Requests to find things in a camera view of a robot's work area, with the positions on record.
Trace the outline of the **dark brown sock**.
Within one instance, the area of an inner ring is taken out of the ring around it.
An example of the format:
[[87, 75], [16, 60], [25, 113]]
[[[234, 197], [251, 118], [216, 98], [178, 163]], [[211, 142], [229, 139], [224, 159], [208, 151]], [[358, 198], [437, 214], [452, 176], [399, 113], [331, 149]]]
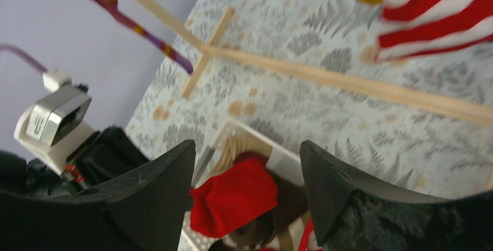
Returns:
[[310, 213], [306, 188], [268, 171], [278, 185], [278, 204], [223, 238], [234, 250], [294, 250]]

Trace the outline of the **red white striped sock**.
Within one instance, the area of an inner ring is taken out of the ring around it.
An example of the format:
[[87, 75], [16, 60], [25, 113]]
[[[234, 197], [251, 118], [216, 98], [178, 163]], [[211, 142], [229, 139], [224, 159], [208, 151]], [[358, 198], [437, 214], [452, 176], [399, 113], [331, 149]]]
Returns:
[[492, 40], [492, 0], [383, 0], [379, 61], [457, 51]]

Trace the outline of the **purple striped beige sock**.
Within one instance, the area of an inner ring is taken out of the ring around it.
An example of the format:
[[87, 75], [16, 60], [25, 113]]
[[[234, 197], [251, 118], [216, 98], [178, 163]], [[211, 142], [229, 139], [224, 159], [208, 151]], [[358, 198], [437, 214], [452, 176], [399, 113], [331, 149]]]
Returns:
[[252, 135], [229, 135], [224, 144], [221, 155], [209, 172], [208, 177], [219, 175], [232, 168], [235, 162], [239, 162], [240, 154], [255, 152], [270, 157], [272, 147]]

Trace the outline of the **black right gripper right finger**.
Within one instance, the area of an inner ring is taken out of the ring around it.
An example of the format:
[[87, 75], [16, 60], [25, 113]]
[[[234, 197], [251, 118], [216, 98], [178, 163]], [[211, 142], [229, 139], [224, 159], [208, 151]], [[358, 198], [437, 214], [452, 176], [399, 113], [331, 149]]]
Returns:
[[445, 199], [300, 145], [315, 237], [324, 250], [491, 250], [492, 191]]

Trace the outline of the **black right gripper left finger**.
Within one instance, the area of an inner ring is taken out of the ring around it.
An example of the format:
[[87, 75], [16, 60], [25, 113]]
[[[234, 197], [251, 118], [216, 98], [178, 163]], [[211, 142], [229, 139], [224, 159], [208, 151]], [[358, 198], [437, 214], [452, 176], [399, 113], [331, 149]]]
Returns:
[[187, 139], [77, 195], [1, 193], [2, 250], [177, 250], [195, 166]]

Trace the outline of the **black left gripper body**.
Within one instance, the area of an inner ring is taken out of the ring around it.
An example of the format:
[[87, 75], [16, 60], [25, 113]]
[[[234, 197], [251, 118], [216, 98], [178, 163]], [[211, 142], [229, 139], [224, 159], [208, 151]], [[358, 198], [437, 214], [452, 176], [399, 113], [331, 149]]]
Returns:
[[68, 156], [63, 185], [75, 195], [148, 162], [122, 128], [111, 126], [94, 132]]

